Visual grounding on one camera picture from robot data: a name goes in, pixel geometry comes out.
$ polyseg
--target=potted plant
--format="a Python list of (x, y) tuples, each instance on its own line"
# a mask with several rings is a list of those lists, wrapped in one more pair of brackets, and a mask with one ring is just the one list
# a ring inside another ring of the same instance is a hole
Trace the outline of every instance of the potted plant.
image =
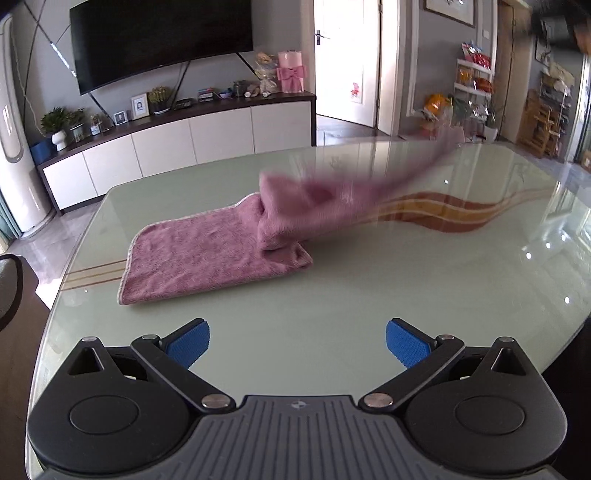
[(152, 106), (152, 113), (158, 115), (160, 113), (168, 112), (168, 99), (170, 98), (171, 90), (168, 87), (156, 87), (148, 92), (148, 100)]
[(64, 130), (67, 124), (67, 111), (61, 106), (55, 107), (51, 112), (43, 115), (41, 119), (41, 128), (46, 135), (51, 135), (51, 142), (58, 151), (67, 147), (67, 135)]
[(491, 105), (488, 107), (488, 116), (486, 117), (486, 123), (484, 125), (484, 137), (486, 138), (486, 143), (493, 143), (498, 134), (499, 129), (496, 126), (496, 112), (495, 108)]
[(100, 114), (96, 113), (90, 117), (90, 133), (98, 135), (103, 131), (103, 121)]
[(67, 122), (70, 127), (70, 131), (72, 132), (72, 136), (74, 137), (74, 142), (79, 142), (85, 138), (84, 117), (85, 113), (83, 108), (79, 108), (78, 110), (67, 113)]

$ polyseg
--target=tv stand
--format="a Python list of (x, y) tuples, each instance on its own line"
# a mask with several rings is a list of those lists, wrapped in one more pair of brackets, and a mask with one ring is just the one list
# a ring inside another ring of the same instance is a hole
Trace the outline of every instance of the tv stand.
[(198, 103), (71, 144), (37, 167), (58, 213), (123, 183), (224, 158), (316, 145), (316, 96)]

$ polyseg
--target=table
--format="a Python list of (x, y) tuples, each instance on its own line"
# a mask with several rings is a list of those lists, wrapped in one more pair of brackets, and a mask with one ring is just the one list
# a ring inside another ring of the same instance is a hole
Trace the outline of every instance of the table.
[[(544, 370), (591, 311), (589, 208), (499, 145), (470, 145), (382, 205), (366, 222), (308, 241), (314, 265), (273, 280), (120, 306), (125, 258), (144, 226), (234, 204), (261, 170), (383, 176), (424, 142), (361, 142), (184, 168), (112, 189), (67, 269), (41, 343), (33, 405), (77, 341), (106, 346), (172, 332), (195, 317), (209, 350), (191, 367), (238, 404), (248, 394), (364, 393), (404, 367), (385, 327), (401, 317), (467, 345), (515, 337)], [(27, 446), (27, 471), (39, 473)]]

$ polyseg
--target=blue box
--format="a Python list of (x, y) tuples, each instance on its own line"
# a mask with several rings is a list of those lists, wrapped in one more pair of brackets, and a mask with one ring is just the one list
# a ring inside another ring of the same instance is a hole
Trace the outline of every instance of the blue box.
[(41, 165), (57, 153), (56, 146), (51, 142), (51, 138), (46, 138), (31, 147), (31, 155), (35, 165)]

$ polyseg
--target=metal screw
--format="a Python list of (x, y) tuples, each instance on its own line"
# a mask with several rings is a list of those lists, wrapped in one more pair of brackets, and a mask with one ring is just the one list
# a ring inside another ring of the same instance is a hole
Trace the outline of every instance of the metal screw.
[(205, 395), (201, 399), (201, 404), (205, 408), (226, 408), (230, 405), (232, 400), (227, 395), (222, 393), (214, 393), (211, 395)]
[(370, 408), (389, 407), (394, 399), (386, 393), (370, 393), (363, 398), (363, 402)]

